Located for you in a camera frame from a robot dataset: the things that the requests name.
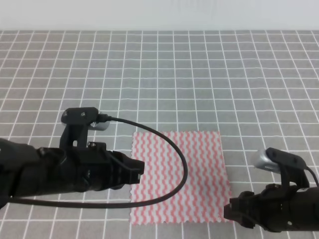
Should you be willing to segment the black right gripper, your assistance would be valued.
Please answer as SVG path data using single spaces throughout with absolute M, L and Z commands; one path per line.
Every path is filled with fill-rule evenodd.
M 244 191 L 229 200 L 223 216 L 248 229 L 260 226 L 269 232 L 307 231 L 308 217 L 296 199 L 298 190 L 296 185 L 284 189 L 271 184 L 259 194 Z

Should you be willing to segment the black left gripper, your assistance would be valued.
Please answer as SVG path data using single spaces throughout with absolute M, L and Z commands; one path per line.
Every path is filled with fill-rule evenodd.
M 113 151 L 113 155 L 130 169 L 124 172 L 111 159 L 111 152 L 103 142 L 68 149 L 41 147 L 36 150 L 40 168 L 36 175 L 35 195 L 65 194 L 73 192 L 118 190 L 124 185 L 139 184 L 145 163 Z

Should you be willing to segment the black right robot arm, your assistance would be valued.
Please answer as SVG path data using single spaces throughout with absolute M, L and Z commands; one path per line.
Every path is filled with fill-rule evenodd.
M 267 185 L 259 194 L 242 192 L 224 206 L 223 217 L 242 227 L 260 226 L 272 233 L 315 232 L 319 230 L 319 189 L 284 190 L 278 184 Z

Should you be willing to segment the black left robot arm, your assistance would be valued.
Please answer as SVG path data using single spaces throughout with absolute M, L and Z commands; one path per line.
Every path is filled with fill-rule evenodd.
M 34 148 L 24 143 L 0 141 L 0 200 L 74 192 L 121 189 L 138 184 L 145 163 L 105 143 L 88 147 Z

